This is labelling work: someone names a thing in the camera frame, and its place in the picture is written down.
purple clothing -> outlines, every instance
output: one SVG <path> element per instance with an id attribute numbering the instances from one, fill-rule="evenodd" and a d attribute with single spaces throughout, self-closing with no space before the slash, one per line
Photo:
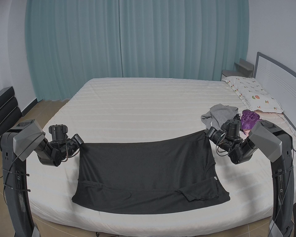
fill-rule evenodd
<path id="1" fill-rule="evenodd" d="M 242 130 L 252 129 L 258 120 L 261 120 L 259 114 L 248 109 L 244 110 L 242 112 L 242 118 L 241 118 Z"/>

white wall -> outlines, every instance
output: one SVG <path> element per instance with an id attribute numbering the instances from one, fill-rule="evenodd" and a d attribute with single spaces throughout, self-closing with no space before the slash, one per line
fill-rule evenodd
<path id="1" fill-rule="evenodd" d="M 249 0 L 247 61 L 261 52 L 296 71 L 296 1 Z"/>
<path id="2" fill-rule="evenodd" d="M 13 86 L 20 110 L 36 99 L 25 47 L 26 0 L 0 0 L 0 89 Z"/>

floral pillow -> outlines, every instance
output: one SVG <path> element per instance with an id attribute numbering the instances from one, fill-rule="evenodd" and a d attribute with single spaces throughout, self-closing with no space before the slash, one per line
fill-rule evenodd
<path id="1" fill-rule="evenodd" d="M 255 78 L 229 76 L 222 79 L 239 96 L 249 110 L 282 113 L 280 104 L 267 93 Z"/>

curtain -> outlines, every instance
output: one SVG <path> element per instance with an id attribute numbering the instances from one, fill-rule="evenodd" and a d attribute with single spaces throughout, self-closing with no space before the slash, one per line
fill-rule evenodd
<path id="1" fill-rule="evenodd" d="M 248 34 L 248 0 L 28 0 L 25 21 L 38 100 L 100 77 L 218 81 Z"/>
<path id="2" fill-rule="evenodd" d="M 71 98 L 92 78 L 123 76 L 118 0 L 28 0 L 25 21 L 37 100 Z"/>
<path id="3" fill-rule="evenodd" d="M 248 35 L 248 0 L 120 0 L 124 77 L 219 81 Z"/>

tile floor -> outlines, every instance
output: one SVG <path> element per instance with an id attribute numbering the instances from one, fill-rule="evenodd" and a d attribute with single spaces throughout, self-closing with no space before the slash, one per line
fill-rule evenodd
<path id="1" fill-rule="evenodd" d="M 35 105 L 24 117 L 19 121 L 25 119 L 36 119 L 43 128 L 45 124 L 55 115 L 55 113 L 67 103 L 64 101 L 40 101 Z M 2 168 L 2 156 L 0 152 L 0 167 Z M 0 181 L 0 237 L 9 237 L 14 235 L 13 226 L 10 220 L 8 209 L 3 200 L 3 181 Z M 95 237 L 95 232 L 82 230 L 75 227 L 60 225 L 41 219 L 33 215 L 34 222 L 36 222 L 41 237 Z M 247 225 L 242 225 L 230 230 L 225 230 L 210 235 L 202 235 L 203 237 L 266 237 L 268 234 L 269 218 L 265 218 Z M 114 236 L 113 234 L 101 233 L 100 237 Z"/>

